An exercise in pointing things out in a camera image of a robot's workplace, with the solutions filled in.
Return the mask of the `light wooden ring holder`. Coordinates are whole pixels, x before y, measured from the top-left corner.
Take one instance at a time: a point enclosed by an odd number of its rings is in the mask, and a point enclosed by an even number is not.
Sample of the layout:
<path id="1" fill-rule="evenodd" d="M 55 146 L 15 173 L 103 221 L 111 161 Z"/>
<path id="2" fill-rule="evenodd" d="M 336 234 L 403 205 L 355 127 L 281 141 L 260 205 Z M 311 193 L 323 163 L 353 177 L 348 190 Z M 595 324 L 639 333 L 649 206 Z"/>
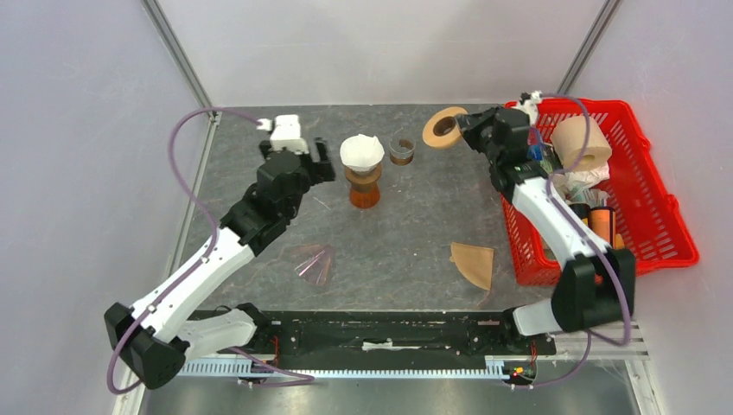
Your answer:
<path id="1" fill-rule="evenodd" d="M 447 150 L 462 140 L 462 133 L 456 116 L 468 112 L 459 106 L 451 106 L 434 114 L 425 124 L 422 139 L 429 147 Z"/>

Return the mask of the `brown paper coffee filter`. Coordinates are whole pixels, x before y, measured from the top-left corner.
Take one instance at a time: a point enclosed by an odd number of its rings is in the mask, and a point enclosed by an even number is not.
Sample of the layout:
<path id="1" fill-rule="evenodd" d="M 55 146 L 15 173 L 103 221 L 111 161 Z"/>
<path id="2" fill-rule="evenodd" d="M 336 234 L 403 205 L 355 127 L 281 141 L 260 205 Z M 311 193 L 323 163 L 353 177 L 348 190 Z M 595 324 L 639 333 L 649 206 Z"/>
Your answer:
<path id="1" fill-rule="evenodd" d="M 491 290 L 494 265 L 493 248 L 452 242 L 449 260 L 471 284 L 485 291 Z"/>

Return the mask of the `white paper coffee filter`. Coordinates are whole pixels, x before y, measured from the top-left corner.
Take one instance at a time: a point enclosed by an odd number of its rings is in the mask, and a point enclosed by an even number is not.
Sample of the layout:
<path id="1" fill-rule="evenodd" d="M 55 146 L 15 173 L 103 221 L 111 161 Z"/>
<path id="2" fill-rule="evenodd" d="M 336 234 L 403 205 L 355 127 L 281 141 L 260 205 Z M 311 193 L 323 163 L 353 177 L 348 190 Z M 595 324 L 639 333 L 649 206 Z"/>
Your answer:
<path id="1" fill-rule="evenodd" d="M 358 134 L 343 141 L 340 147 L 342 164 L 357 173 L 372 171 L 383 159 L 385 150 L 375 136 Z"/>

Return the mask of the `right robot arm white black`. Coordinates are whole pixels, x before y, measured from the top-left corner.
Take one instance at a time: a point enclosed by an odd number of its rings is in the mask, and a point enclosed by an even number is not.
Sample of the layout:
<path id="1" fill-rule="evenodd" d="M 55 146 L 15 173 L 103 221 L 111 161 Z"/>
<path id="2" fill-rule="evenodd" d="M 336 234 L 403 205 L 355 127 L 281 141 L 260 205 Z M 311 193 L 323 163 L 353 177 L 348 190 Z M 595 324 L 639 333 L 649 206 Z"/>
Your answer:
<path id="1" fill-rule="evenodd" d="M 529 115 L 496 106 L 454 120 L 468 146 L 487 158 L 494 188 L 531 222 L 561 267 L 550 299 L 508 310 L 508 324 L 499 330 L 500 345 L 519 354 L 535 335 L 586 331 L 619 321 L 628 326 L 634 310 L 635 256 L 594 234 L 561 200 L 548 173 L 528 154 Z"/>

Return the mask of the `dark wooden ring holder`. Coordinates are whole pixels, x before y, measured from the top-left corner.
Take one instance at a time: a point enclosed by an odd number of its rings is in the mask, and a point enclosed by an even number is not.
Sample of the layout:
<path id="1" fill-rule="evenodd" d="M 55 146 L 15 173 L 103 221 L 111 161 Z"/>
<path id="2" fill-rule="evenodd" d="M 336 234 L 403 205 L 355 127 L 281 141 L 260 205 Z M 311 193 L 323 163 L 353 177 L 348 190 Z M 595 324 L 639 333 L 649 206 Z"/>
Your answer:
<path id="1" fill-rule="evenodd" d="M 377 164 L 373 169 L 367 172 L 358 172 L 347 166 L 344 167 L 344 174 L 348 182 L 353 187 L 370 188 L 376 186 L 382 175 L 382 165 Z"/>

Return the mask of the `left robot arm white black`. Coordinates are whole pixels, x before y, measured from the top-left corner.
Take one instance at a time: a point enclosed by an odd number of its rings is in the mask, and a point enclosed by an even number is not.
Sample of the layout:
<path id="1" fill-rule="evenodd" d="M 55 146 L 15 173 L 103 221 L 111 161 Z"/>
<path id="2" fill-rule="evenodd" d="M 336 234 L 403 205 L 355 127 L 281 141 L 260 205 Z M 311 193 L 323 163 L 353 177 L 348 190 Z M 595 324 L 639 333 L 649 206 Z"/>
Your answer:
<path id="1" fill-rule="evenodd" d="M 107 386 L 115 394 L 118 361 L 138 377 L 134 387 L 157 389 L 184 365 L 225 348 L 266 350 L 271 330 L 256 312 L 234 309 L 205 320 L 190 316 L 235 271 L 254 260 L 296 218 L 303 196 L 315 185 L 335 180 L 328 144 L 317 138 L 318 158 L 304 152 L 276 150 L 266 141 L 257 180 L 214 228 L 212 236 L 178 271 L 131 306 L 114 303 L 104 313 L 113 349 Z"/>

